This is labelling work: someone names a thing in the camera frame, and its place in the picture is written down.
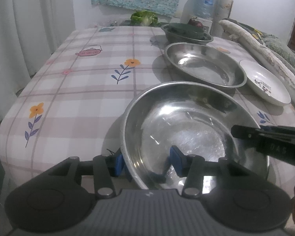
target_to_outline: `bottle label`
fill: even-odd
[[[213,0],[205,0],[205,4],[213,5]]]

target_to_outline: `checkered tablecloth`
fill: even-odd
[[[120,147],[121,116],[152,85],[183,80],[166,61],[164,32],[151,27],[74,31],[23,90],[0,127],[0,158],[17,185],[70,156],[90,160]],[[214,38],[237,62],[239,44]],[[292,105],[277,107],[248,86],[233,98],[263,125],[295,126]],[[270,180],[293,196],[295,167],[271,159]]]

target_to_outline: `flower stem print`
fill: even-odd
[[[118,78],[115,75],[111,75],[112,78],[114,78],[117,81],[117,84],[124,79],[127,79],[129,76],[123,76],[126,74],[131,73],[131,71],[126,71],[127,69],[131,69],[134,68],[138,65],[141,64],[140,61],[138,61],[137,59],[127,59],[124,64],[126,65],[126,67],[124,65],[120,65],[120,67],[122,68],[122,71],[119,72],[117,69],[115,70],[115,72],[119,75]]]
[[[25,131],[25,139],[27,140],[26,145],[25,145],[25,148],[27,147],[27,144],[28,144],[28,142],[29,142],[29,140],[30,140],[30,137],[33,136],[33,135],[35,135],[35,134],[37,133],[37,131],[39,130],[39,128],[34,130],[34,125],[35,125],[35,123],[37,123],[37,122],[41,119],[41,117],[42,117],[42,115],[40,115],[40,116],[38,116],[38,117],[37,117],[37,115],[38,115],[38,114],[42,114],[42,113],[44,112],[43,105],[44,105],[44,103],[40,103],[40,104],[38,104],[37,106],[32,106],[32,107],[30,108],[30,112],[31,112],[31,113],[30,113],[30,115],[29,115],[29,118],[30,118],[30,119],[33,118],[33,117],[35,117],[35,118],[34,118],[34,122],[33,122],[33,123],[31,123],[30,121],[29,121],[29,123],[28,123],[28,125],[29,125],[29,129],[30,129],[30,133],[28,133],[27,131]]]
[[[258,112],[257,113],[257,115],[261,118],[261,120],[260,120],[260,123],[270,123],[270,124],[272,124],[272,125],[274,125],[271,121],[270,121],[270,119],[269,119],[269,117],[267,116],[267,114],[266,113],[262,113],[262,112]]]

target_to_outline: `metal screw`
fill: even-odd
[[[184,193],[189,196],[197,196],[200,193],[200,190],[197,188],[189,187],[184,190]]]
[[[102,196],[109,196],[113,193],[113,190],[111,188],[108,187],[102,187],[100,189],[98,189],[98,194],[102,195]]]

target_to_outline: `white plate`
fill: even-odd
[[[284,84],[270,71],[248,60],[242,60],[239,64],[246,72],[248,85],[260,97],[277,106],[285,106],[291,102]]]

